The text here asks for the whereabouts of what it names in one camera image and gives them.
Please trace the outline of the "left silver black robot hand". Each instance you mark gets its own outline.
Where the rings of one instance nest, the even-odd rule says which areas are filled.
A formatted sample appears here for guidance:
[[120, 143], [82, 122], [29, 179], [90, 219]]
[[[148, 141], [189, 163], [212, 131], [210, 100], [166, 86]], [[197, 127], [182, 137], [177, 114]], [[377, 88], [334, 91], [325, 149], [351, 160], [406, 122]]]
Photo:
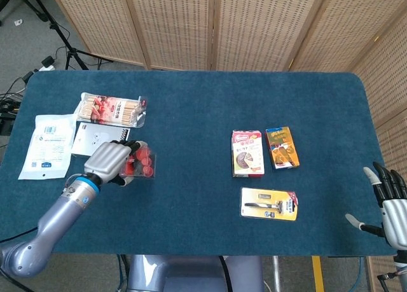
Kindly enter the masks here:
[[119, 186], [130, 184], [132, 175], [121, 175], [130, 156], [141, 148], [147, 148], [144, 141], [111, 141], [101, 144], [85, 162], [84, 172], [87, 179], [99, 188], [103, 184], [115, 183]]

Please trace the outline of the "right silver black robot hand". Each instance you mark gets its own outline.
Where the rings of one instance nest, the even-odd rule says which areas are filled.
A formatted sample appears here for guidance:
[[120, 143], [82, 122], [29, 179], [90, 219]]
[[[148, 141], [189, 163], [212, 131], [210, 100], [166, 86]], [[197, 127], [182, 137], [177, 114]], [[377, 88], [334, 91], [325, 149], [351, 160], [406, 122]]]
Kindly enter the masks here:
[[382, 225], [368, 225], [351, 214], [345, 218], [355, 228], [384, 238], [388, 245], [398, 251], [406, 250], [406, 181], [395, 170], [388, 170], [373, 162], [374, 170], [364, 167], [382, 215]]

